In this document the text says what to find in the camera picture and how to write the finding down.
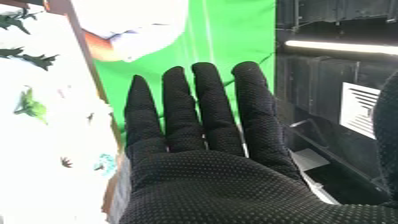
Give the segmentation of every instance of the black glove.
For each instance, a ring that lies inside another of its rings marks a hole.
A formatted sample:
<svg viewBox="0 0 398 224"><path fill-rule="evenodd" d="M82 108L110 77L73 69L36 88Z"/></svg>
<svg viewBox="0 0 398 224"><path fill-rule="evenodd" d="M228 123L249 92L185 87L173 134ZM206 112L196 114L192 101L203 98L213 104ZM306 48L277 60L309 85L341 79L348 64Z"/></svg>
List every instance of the black glove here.
<svg viewBox="0 0 398 224"><path fill-rule="evenodd" d="M398 223L395 209L329 205L311 193L283 145L256 63L233 70L251 158L215 66L199 63L192 69L201 122L176 67L164 75L165 135L148 84L141 76L133 79L125 111L132 197L121 224Z"/></svg>

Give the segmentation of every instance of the green screen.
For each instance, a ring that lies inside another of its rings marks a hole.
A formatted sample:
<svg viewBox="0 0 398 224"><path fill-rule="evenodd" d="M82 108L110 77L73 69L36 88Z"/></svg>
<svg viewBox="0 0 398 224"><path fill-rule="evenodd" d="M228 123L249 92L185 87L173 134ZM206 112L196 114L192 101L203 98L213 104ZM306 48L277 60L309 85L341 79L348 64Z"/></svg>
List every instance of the green screen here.
<svg viewBox="0 0 398 224"><path fill-rule="evenodd" d="M164 72L171 67L183 66L194 87L190 65L196 62L212 62L219 67L233 113L238 115L231 69L244 61L258 62L274 88L274 27L276 0L190 0L185 33L174 44L132 63L96 61L121 132L133 75L141 74L148 80L162 117Z"/></svg>

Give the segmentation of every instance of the white label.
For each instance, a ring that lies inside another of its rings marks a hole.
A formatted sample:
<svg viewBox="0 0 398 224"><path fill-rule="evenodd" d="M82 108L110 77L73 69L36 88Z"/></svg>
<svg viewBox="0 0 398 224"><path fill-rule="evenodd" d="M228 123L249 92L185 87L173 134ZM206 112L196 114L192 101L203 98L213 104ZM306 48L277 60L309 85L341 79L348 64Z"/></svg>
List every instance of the white label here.
<svg viewBox="0 0 398 224"><path fill-rule="evenodd" d="M373 139L373 109L379 94L379 89L343 83L340 124Z"/></svg>

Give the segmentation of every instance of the gloved hand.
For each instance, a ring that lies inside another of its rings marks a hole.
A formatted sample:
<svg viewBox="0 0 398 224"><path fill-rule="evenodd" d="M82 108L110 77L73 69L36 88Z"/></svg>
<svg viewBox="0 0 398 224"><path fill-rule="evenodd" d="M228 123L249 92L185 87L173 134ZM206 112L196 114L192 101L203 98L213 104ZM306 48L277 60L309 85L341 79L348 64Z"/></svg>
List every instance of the gloved hand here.
<svg viewBox="0 0 398 224"><path fill-rule="evenodd" d="M233 70L249 158L217 68L199 63L192 69L201 122L176 67L164 75L165 135L148 84L133 79L125 110L133 189L119 223L398 223L395 209L329 205L311 193L256 63Z"/></svg>

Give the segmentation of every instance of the light strip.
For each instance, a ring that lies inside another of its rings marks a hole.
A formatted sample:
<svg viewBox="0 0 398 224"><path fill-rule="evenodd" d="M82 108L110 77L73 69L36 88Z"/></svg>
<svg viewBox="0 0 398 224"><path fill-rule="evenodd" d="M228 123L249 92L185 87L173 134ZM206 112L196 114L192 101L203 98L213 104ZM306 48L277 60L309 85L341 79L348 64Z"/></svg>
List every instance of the light strip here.
<svg viewBox="0 0 398 224"><path fill-rule="evenodd" d="M364 45L364 44L340 44L327 42L311 42L311 41L297 41L290 40L286 42L290 47L324 49L331 51L352 51L361 53L379 53L398 55L398 47L382 46L382 45Z"/></svg>

